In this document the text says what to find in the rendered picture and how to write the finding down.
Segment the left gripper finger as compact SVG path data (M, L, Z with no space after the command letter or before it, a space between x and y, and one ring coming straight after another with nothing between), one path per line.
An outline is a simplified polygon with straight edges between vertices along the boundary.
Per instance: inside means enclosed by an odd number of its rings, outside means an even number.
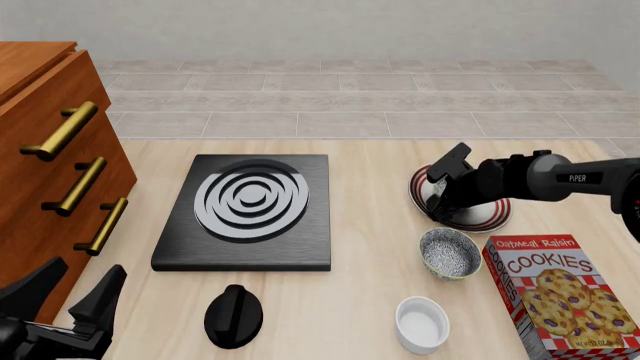
M0 288L0 316L35 320L67 269L68 266L61 257L53 257L20 280Z
M127 278L121 265L114 265L83 299L69 308L74 319L73 332L93 335L102 331L113 335L115 311Z

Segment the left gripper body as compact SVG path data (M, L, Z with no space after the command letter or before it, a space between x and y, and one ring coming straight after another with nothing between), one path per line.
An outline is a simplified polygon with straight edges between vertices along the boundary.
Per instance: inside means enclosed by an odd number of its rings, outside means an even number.
M0 360L101 360L112 334L81 335L69 329L0 317Z

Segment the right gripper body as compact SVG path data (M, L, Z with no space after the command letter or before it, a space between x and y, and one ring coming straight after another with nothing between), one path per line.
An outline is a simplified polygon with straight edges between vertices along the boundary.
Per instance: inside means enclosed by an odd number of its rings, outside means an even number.
M482 203L476 173L477 170L469 170L458 177L445 175L435 183L438 212L457 212Z

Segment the white plate with red rings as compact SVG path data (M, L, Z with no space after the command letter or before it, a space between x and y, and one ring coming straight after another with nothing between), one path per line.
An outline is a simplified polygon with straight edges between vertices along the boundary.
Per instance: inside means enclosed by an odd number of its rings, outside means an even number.
M455 212L448 220L436 220L428 212L427 200L433 195L440 196L446 188L446 181L435 184L427 179L430 164L418 168L411 176L409 194L414 205L433 221L445 227L451 227L467 233L488 233L503 227L508 223L513 206L510 199L502 199L493 203L485 203Z

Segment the patterned black bowl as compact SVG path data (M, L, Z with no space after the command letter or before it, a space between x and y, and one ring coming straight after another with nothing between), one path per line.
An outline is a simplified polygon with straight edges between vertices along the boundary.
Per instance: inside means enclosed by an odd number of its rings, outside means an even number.
M461 281L475 275L483 265L478 245L459 230L436 227L419 242L419 254L425 268L444 281Z

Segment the flat black stove plate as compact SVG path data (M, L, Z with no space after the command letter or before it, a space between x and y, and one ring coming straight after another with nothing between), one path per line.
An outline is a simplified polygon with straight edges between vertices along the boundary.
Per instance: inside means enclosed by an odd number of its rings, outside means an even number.
M196 155L156 272L329 271L327 155Z

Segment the small white ramekin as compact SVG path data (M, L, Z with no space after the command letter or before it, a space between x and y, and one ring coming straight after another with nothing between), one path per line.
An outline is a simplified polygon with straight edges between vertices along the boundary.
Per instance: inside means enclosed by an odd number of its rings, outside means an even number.
M411 296L396 308L395 331L396 338L406 350L426 356L447 340L450 321L437 302L423 296Z

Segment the wooden cabinet drawer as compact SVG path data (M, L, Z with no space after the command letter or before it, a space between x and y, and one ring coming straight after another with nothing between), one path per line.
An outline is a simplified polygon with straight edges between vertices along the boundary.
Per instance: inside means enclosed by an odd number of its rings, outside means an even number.
M110 152L117 149L124 151L107 116L106 119L107 122L97 133L98 139L108 141L111 146ZM24 217L24 208L28 203L19 206L16 212L11 214L0 212L0 286L16 281L28 273L25 271L26 266L21 265L17 260L16 251L19 248L19 242L15 235L16 225Z
M98 113L51 162L21 155L20 146L40 145L65 120L60 110L91 101ZM44 180L63 161L79 155L110 152L97 137L107 122L110 101L87 51L70 53L33 83L0 105L0 212L11 214L31 202Z
M41 209L44 202L62 200L81 176L82 171L74 170L74 164L90 162L98 156L105 158L107 165L72 215L62 217L54 211ZM74 251L73 245L92 240L108 214L100 209L100 205L114 203L120 197L127 199L136 182L136 175L122 149L102 155L92 152L63 161L44 180L43 188L35 194L34 200L25 206L24 217L16 225L15 233L19 242L16 251L19 263L30 272L53 257L62 257L68 266L66 274L37 314L37 322L51 323L55 319L87 265L91 256L84 251Z

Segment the oatmeal raisin cookies box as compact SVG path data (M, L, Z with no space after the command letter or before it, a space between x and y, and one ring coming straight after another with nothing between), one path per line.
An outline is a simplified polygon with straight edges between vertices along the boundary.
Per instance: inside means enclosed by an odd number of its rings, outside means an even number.
M573 236L492 236L482 255L529 360L640 360L640 327Z

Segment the round black stove knob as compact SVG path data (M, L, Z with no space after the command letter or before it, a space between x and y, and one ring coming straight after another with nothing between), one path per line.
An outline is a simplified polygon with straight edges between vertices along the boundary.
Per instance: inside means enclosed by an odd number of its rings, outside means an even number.
M214 345L234 350L253 341L262 323L260 300L242 285L231 284L207 308L204 329Z

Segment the wooden cabinet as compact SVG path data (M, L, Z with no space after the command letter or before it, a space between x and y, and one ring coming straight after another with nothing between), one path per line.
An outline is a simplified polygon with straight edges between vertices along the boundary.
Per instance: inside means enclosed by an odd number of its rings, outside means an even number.
M62 62L70 53L78 51L84 50L78 50L72 42L0 41L0 105Z

